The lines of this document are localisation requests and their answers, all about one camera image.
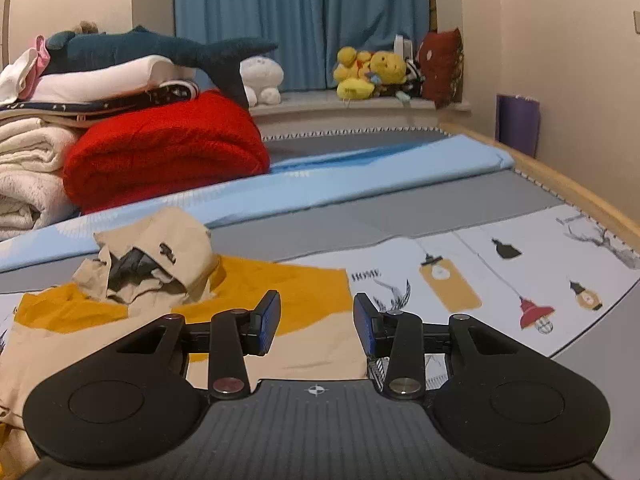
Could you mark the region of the beige and mustard jacket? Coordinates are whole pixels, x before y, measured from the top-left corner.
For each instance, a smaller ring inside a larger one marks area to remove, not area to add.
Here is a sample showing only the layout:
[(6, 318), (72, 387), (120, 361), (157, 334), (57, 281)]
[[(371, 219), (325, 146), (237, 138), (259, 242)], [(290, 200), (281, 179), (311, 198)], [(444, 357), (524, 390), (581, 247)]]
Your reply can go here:
[(64, 367), (165, 314), (188, 323), (251, 309), (273, 289), (281, 298), (276, 339), (262, 378), (339, 380), (366, 374), (344, 270), (223, 256), (190, 214), (165, 208), (96, 234), (99, 252), (69, 282), (21, 296), (1, 352), (1, 475), (16, 479), (38, 457), (23, 424), (29, 393)]

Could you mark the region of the grey patterned bed cover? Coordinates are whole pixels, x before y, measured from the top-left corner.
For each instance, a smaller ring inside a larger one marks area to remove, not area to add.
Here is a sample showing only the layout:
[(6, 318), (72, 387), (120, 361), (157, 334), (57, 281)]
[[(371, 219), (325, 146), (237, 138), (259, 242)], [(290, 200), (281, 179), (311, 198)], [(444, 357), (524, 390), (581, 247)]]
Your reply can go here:
[[(276, 164), (445, 136), (268, 145)], [(169, 207), (184, 211), (157, 212)], [(203, 226), (223, 256), (344, 270), (352, 322), (358, 292), (417, 315), (424, 396), (383, 396), (364, 356), (360, 379), (262, 378), (215, 401), (211, 319), (165, 314), (32, 389), (23, 424), (38, 460), (17, 479), (638, 477), (639, 252), (514, 165)], [(98, 252), (1, 269), (1, 352), (21, 296), (69, 282)]]

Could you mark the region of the red folded blanket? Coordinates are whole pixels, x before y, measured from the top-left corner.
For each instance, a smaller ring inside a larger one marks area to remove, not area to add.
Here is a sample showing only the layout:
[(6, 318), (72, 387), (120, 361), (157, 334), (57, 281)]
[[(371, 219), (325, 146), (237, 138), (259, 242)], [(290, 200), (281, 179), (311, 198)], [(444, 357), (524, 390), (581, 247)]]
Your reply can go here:
[(217, 90), (192, 101), (99, 122), (72, 147), (64, 191), (96, 212), (266, 174), (268, 151), (250, 112)]

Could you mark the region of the cream folded blanket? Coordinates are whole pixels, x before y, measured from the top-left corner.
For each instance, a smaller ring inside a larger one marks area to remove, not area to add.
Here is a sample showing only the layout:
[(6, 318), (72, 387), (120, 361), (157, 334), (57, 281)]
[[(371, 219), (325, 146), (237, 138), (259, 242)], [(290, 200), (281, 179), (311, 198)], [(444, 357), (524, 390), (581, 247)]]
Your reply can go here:
[(8, 240), (66, 220), (76, 211), (62, 170), (78, 130), (38, 117), (1, 123), (1, 238)]

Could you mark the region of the purple box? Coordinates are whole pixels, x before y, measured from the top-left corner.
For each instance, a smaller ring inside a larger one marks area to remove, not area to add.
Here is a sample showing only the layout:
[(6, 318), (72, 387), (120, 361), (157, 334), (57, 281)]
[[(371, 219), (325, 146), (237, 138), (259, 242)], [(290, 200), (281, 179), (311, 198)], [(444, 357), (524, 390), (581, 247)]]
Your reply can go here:
[(535, 157), (540, 130), (540, 103), (528, 96), (498, 94), (496, 130), (498, 142)]

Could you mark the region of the white plush toy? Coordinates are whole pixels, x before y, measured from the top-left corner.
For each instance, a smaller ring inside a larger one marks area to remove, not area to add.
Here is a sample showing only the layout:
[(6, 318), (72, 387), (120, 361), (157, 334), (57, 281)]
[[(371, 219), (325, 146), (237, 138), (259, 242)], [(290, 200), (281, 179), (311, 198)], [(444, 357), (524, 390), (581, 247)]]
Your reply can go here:
[(253, 56), (241, 62), (240, 74), (249, 107), (281, 103), (279, 86), (284, 71), (279, 63), (265, 56)]

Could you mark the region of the yellow plush toy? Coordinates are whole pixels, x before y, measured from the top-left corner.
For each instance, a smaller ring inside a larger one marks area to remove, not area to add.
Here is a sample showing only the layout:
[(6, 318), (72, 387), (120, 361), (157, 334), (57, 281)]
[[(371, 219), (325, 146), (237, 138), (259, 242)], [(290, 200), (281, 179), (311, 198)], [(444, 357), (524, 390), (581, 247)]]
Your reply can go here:
[(342, 101), (362, 101), (380, 96), (394, 96), (408, 101), (405, 92), (407, 64), (390, 51), (358, 51), (344, 47), (337, 52), (333, 72), (336, 94)]

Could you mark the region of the navy patterned folded cloth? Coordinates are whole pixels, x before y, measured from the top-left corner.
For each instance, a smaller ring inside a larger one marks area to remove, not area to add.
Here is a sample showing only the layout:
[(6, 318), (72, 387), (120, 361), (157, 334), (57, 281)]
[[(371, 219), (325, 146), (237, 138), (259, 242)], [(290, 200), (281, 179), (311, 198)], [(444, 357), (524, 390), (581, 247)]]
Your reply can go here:
[(120, 96), (119, 98), (89, 103), (51, 103), (24, 101), (1, 107), (1, 123), (26, 118), (38, 118), (44, 122), (72, 128), (87, 129), (120, 114), (148, 110), (179, 102), (192, 101), (200, 94), (193, 81), (169, 81), (158, 88)]

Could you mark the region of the red cushion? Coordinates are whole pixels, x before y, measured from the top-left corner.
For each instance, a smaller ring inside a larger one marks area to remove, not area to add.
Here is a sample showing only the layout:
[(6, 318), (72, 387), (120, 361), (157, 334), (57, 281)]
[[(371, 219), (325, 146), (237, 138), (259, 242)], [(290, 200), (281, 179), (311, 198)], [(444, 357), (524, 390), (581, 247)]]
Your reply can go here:
[(462, 100), (464, 52), (460, 29), (428, 32), (418, 51), (421, 96), (444, 108)]

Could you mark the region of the white folded pillow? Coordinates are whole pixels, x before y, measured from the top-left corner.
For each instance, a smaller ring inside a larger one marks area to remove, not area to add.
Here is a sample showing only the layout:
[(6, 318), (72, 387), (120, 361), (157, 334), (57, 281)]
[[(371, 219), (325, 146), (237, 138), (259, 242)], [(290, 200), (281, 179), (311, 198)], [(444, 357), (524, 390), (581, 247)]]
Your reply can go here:
[(158, 88), (168, 81), (192, 80), (194, 68), (175, 65), (168, 58), (145, 58), (90, 72), (53, 74), (29, 79), (40, 57), (27, 49), (1, 72), (1, 104), (17, 101), (89, 103), (130, 96)]

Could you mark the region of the dark teal shark plush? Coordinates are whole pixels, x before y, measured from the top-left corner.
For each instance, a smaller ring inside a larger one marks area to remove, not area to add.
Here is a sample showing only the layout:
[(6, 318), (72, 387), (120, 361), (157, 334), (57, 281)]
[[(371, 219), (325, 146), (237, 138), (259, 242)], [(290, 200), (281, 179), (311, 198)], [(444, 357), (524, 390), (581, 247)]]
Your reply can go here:
[(78, 34), (64, 30), (46, 40), (50, 61), (44, 72), (47, 75), (91, 72), (149, 55), (160, 55), (176, 65), (201, 70), (224, 96), (248, 107), (240, 64), (247, 58), (269, 53), (277, 47), (276, 42), (258, 37), (201, 44), (151, 32), (142, 26), (121, 34)]

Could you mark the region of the blue curtain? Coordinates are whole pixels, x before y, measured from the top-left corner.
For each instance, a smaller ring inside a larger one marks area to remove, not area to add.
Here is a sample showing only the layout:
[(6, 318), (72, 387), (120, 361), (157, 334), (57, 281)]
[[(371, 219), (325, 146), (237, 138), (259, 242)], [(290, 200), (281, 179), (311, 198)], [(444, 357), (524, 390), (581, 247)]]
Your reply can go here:
[(418, 44), (430, 29), (430, 0), (175, 0), (175, 18), (178, 36), (204, 44), (274, 41), (284, 90), (326, 90), (341, 48), (390, 51), (398, 36)]

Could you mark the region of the pink cloth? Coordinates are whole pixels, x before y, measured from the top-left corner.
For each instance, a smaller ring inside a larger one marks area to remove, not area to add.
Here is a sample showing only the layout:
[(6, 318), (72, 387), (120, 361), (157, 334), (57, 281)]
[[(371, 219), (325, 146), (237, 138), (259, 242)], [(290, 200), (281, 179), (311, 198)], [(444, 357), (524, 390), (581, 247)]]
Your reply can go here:
[(35, 52), (35, 61), (27, 73), (24, 89), (20, 94), (21, 100), (28, 100), (35, 91), (38, 81), (50, 63), (50, 53), (47, 50), (46, 38), (37, 36), (30, 50)]

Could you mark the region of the wooden bed frame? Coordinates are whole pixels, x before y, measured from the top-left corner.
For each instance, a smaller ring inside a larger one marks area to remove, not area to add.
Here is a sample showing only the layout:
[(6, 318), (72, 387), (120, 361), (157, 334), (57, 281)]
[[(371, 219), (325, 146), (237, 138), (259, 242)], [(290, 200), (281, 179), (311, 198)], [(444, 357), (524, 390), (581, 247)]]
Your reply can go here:
[(623, 214), (596, 193), (588, 190), (588, 188), (562, 174), (562, 172), (550, 168), (543, 162), (509, 148), (494, 139), (488, 138), (488, 136), (483, 136), (474, 130), (453, 122), (440, 122), (438, 126), (450, 136), (464, 134), (480, 143), (506, 151), (514, 159), (514, 170), (518, 174), (559, 197), (563, 202), (577, 207), (620, 238), (633, 250), (639, 251), (640, 230), (638, 223), (631, 220), (626, 214)]

